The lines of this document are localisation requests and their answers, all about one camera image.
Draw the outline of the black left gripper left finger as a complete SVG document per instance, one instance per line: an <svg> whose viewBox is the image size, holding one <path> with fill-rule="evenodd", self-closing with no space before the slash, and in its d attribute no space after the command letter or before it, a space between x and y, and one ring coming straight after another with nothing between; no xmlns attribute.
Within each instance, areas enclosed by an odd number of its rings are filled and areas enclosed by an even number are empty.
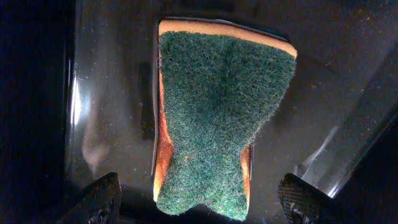
<svg viewBox="0 0 398 224"><path fill-rule="evenodd" d="M121 206L119 176L110 172L62 204L56 223L116 223Z"/></svg>

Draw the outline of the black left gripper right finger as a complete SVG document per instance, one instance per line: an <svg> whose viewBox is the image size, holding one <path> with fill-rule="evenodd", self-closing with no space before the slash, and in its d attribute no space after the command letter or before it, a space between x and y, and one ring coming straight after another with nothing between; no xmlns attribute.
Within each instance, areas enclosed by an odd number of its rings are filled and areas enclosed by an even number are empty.
<svg viewBox="0 0 398 224"><path fill-rule="evenodd" d="M336 203L294 174L284 175L279 182L277 193L289 224L342 222Z"/></svg>

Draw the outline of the yellow green sponge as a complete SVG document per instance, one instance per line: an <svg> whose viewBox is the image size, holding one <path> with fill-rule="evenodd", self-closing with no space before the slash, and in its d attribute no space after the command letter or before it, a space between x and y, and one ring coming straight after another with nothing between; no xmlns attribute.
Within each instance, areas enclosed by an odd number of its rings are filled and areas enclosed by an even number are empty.
<svg viewBox="0 0 398 224"><path fill-rule="evenodd" d="M297 50L223 22L165 19L158 31L157 208L181 215L204 205L243 221L254 139L289 88Z"/></svg>

